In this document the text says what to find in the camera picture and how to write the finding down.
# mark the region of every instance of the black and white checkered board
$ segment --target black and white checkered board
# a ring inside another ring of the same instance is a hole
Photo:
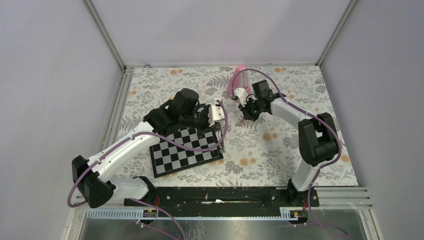
[[[168,139],[195,149],[207,149],[218,142],[215,132],[210,131],[200,137],[194,128],[180,129],[179,132],[169,135]],[[224,156],[220,150],[221,148],[218,146],[218,148],[207,152],[186,151],[161,139],[159,144],[150,147],[153,175],[158,178],[223,159]]]

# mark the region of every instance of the white wall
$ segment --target white wall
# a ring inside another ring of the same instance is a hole
[[[322,73],[385,240],[423,239],[424,2],[359,1]]]
[[[131,64],[315,63],[349,0],[93,0]]]
[[[82,1],[0,1],[0,239],[61,238],[119,75]]]

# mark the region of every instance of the robotic arm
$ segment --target robotic arm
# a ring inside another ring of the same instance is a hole
[[[289,180],[284,198],[292,205],[302,206],[317,171],[338,152],[336,139],[319,121],[291,107],[278,93],[273,93],[266,80],[254,83],[252,88],[257,99],[248,98],[244,88],[234,91],[245,120],[256,121],[261,113],[269,113],[298,129],[303,159],[295,176]],[[148,180],[115,177],[114,173],[137,153],[157,144],[159,138],[176,133],[180,127],[196,128],[199,134],[221,130],[219,121],[224,118],[223,110],[217,105],[198,102],[199,95],[195,91],[182,89],[172,100],[152,109],[130,133],[107,149],[88,159],[81,155],[76,157],[72,161],[73,182],[81,178],[77,188],[88,205],[97,208],[111,199],[145,198],[149,190],[154,189]],[[330,114],[322,113],[318,117],[335,129]],[[92,169],[81,177],[90,166]]]
[[[284,119],[298,130],[302,162],[294,177],[289,180],[287,188],[290,201],[300,203],[306,199],[309,185],[319,167],[337,154],[336,139],[319,121],[288,105],[278,93],[273,93],[266,80],[252,84],[252,88],[257,99],[248,98],[244,88],[239,87],[234,91],[234,95],[240,100],[238,107],[245,120],[256,121],[261,113],[269,113]],[[329,113],[317,116],[336,131]]]
[[[184,88],[158,108],[152,109],[143,121],[119,141],[102,152],[85,159],[81,155],[72,161],[72,177],[77,179],[95,165],[77,185],[91,208],[97,208],[111,199],[141,199],[148,185],[141,178],[115,177],[114,173],[127,164],[140,151],[159,143],[152,133],[167,137],[180,127],[196,128],[199,134],[221,130],[218,121],[224,118],[217,105],[198,104],[199,95]]]

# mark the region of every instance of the floral tablecloth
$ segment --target floral tablecloth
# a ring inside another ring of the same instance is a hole
[[[334,110],[317,66],[256,67],[278,84],[292,102],[317,114]],[[159,107],[182,88],[196,91],[200,103],[223,99],[228,111],[229,132],[225,137],[224,159],[154,178],[149,151],[139,153],[116,173],[119,177],[146,176],[160,186],[286,186],[295,174],[301,156],[297,130],[283,119],[261,114],[256,122],[242,121],[238,104],[226,92],[235,67],[136,68],[119,126],[121,138],[151,109]],[[251,83],[264,80],[250,72]],[[339,125],[335,126],[343,144],[341,159],[324,168],[316,184],[320,186],[358,185]]]

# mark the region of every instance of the orange flower pattern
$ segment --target orange flower pattern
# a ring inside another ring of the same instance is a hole
[[[292,103],[316,113],[333,107],[317,66],[255,67],[276,80]],[[116,175],[132,178],[146,176],[155,186],[286,186],[301,162],[298,131],[288,122],[270,114],[261,114],[255,122],[242,120],[238,105],[226,93],[234,67],[152,67],[135,68],[127,94],[117,139],[132,130],[151,109],[157,108],[176,91],[189,88],[199,94],[200,103],[222,99],[230,116],[225,137],[225,159],[154,178],[150,152],[137,154]],[[249,74],[251,83],[263,80]],[[337,120],[336,130],[343,141]],[[347,149],[340,161],[321,171],[320,186],[355,186],[357,180]]]

